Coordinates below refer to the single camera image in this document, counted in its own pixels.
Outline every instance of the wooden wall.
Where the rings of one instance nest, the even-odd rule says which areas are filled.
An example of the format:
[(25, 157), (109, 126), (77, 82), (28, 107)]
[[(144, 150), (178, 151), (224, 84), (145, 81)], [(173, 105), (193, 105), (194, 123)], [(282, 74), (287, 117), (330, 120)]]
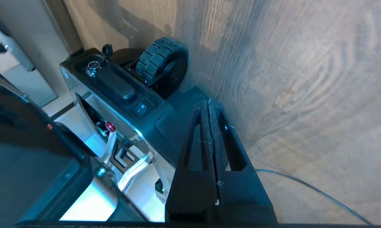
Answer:
[[(189, 48), (182, 90), (222, 102), (256, 168), (381, 224), (381, 0), (65, 0), (86, 48)], [(259, 174), (280, 222), (361, 223)]]

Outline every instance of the wood grain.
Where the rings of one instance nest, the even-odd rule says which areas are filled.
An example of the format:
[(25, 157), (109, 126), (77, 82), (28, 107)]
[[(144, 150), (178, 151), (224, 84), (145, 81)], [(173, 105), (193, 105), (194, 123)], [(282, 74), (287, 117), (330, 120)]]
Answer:
[[(293, 174), (381, 224), (381, 0), (65, 0), (85, 47), (189, 48), (182, 90), (222, 102), (257, 168)], [(355, 223), (260, 174), (280, 222)]]

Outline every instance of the cable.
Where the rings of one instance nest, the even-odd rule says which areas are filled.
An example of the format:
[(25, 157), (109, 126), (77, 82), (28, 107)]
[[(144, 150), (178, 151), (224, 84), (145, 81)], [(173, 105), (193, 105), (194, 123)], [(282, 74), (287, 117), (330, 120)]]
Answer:
[(313, 185), (309, 184), (309, 183), (306, 183), (296, 177), (293, 177), (291, 175), (287, 175), (285, 173), (281, 173), (281, 172), (277, 172), (277, 171), (273, 171), (273, 170), (265, 170), (265, 169), (256, 169), (255, 171), (257, 172), (268, 172), (268, 173), (273, 173), (273, 174), (276, 174), (276, 175), (279, 175), (279, 176), (283, 176), (283, 177), (286, 177), (286, 178), (289, 178), (290, 180), (293, 180), (293, 181), (296, 181), (296, 182), (299, 182), (301, 183), (302, 185), (306, 186), (306, 187), (309, 187), (311, 188), (312, 190), (316, 191), (317, 193), (321, 194), (322, 196), (324, 196), (325, 198), (331, 200), (332, 202), (334, 202), (335, 204), (337, 204), (338, 206), (340, 206), (341, 208), (343, 208), (344, 210), (348, 211), (349, 213), (351, 213), (352, 215), (354, 215), (355, 217), (357, 217), (358, 219), (360, 219), (361, 221), (363, 221), (364, 223), (366, 223), (367, 225), (373, 225), (372, 223), (370, 223), (367, 219), (365, 219), (364, 217), (360, 216), (358, 213), (356, 213), (355, 211), (353, 211), (352, 209), (350, 209), (349, 207), (345, 206), (344, 204), (342, 204), (340, 201), (332, 198), (331, 196), (329, 196), (328, 194), (326, 194), (325, 192), (319, 190), (318, 188), (314, 187)]

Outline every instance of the red button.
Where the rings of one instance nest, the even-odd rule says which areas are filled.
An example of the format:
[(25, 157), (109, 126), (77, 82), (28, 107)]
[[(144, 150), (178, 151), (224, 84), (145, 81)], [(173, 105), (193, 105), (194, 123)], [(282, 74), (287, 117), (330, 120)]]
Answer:
[(106, 128), (107, 128), (110, 132), (115, 132), (115, 131), (116, 131), (116, 128), (115, 128), (114, 124), (112, 124), (112, 123), (110, 123), (110, 122), (105, 123), (105, 126), (106, 126)]

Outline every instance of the power switch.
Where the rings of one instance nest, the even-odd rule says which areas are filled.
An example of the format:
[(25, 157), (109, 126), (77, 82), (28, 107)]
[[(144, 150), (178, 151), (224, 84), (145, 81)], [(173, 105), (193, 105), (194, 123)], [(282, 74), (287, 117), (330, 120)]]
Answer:
[(143, 117), (145, 113), (148, 111), (148, 109), (149, 109), (148, 105), (144, 103), (143, 101), (140, 101), (136, 105), (134, 105), (133, 108), (131, 108), (131, 112), (138, 117)]

